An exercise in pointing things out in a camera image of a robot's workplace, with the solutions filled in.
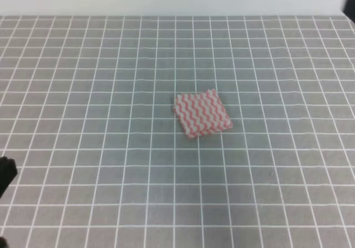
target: red and white striped towel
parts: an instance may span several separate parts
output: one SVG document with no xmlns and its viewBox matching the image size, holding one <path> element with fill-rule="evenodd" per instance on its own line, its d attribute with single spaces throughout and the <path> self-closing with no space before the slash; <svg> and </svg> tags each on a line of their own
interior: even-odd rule
<svg viewBox="0 0 355 248">
<path fill-rule="evenodd" d="M 189 138 L 217 133 L 233 127 L 216 90 L 201 94 L 180 94 L 174 112 Z"/>
</svg>

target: gray grid mat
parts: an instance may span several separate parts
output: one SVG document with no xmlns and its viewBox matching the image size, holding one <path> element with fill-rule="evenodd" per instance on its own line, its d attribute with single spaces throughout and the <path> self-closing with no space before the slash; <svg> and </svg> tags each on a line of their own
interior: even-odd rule
<svg viewBox="0 0 355 248">
<path fill-rule="evenodd" d="M 345 17 L 0 17 L 0 54 L 12 247 L 355 246 Z M 210 88 L 234 128 L 187 140 Z"/>
</svg>

